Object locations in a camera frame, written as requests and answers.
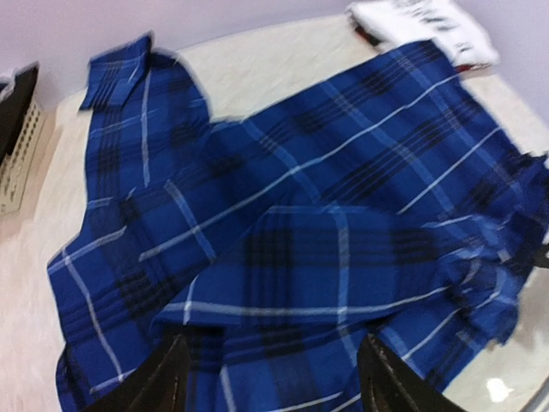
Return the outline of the blue plaid flannel shirt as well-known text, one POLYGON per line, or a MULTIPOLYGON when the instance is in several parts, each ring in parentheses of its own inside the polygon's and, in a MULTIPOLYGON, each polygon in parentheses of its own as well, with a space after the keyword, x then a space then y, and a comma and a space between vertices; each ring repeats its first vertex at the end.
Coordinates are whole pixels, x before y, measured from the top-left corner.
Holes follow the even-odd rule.
POLYGON ((380 338, 443 391, 507 342, 548 230, 548 170, 445 61, 389 53, 211 119, 145 34, 90 61, 87 207, 49 263, 62 410, 184 337, 184 411, 358 411, 380 338))

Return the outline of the cream perforated laundry basket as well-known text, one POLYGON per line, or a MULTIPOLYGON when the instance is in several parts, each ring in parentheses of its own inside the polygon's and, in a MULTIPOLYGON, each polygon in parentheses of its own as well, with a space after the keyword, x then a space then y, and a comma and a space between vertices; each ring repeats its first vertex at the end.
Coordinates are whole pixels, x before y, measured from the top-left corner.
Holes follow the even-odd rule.
POLYGON ((42 107, 33 98, 25 113, 15 148, 1 164, 1 215, 16 212, 21 207, 22 196, 44 121, 45 115, 42 107))

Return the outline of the folded red white shirt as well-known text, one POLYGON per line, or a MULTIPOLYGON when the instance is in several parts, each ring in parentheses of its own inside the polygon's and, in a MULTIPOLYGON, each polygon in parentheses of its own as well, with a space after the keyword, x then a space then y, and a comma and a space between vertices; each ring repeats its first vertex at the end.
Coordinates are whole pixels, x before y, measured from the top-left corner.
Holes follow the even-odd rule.
POLYGON ((389 27, 378 27, 353 18, 355 31, 365 38, 379 53, 389 53, 394 57, 408 58, 410 61, 445 61, 459 73, 480 70, 498 62, 498 53, 492 48, 484 34, 472 40, 443 40, 440 35, 410 23, 395 23, 389 27))

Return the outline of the black garment in basket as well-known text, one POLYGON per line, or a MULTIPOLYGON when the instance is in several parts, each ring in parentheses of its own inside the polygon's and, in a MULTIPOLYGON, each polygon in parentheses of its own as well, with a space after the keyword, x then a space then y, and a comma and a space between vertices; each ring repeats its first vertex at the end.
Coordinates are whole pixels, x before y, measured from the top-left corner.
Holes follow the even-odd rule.
POLYGON ((1 161, 13 153, 38 75, 38 62, 1 74, 1 161))

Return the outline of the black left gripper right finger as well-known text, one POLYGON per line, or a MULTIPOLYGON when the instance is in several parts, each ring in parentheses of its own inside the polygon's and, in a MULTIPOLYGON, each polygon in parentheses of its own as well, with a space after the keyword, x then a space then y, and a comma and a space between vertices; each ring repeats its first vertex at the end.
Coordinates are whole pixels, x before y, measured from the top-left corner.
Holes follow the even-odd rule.
POLYGON ((372 334, 362 340, 357 362, 367 412, 464 412, 372 334))

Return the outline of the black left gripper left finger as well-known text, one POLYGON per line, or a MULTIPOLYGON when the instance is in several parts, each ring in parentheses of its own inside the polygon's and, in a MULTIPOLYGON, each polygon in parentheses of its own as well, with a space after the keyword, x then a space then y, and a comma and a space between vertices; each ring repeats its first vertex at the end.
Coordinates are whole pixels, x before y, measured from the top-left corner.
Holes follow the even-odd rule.
POLYGON ((184 337, 166 336, 122 384, 85 410, 184 411, 189 369, 190 354, 184 337))

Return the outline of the folded white cartoon t-shirt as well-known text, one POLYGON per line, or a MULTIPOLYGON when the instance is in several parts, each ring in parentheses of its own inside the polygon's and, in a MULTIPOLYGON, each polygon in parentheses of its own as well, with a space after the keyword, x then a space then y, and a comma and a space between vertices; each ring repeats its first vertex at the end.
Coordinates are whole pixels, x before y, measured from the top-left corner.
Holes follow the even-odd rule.
POLYGON ((476 70, 500 62, 488 32, 454 1, 353 2, 346 14, 383 52, 431 40, 456 68, 476 70))

